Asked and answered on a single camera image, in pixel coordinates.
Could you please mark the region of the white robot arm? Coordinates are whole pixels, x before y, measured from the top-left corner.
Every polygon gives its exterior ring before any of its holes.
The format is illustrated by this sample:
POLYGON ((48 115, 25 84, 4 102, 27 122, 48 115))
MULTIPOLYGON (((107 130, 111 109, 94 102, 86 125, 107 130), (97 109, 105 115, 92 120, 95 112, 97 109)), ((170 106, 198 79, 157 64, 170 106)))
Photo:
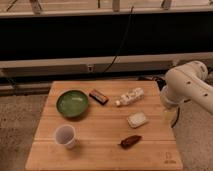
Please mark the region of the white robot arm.
POLYGON ((166 85, 160 91, 163 117, 167 123, 172 122, 178 106, 185 99, 194 101, 213 115, 213 87, 205 82, 207 76, 208 69, 200 61, 191 61, 167 71, 166 85))

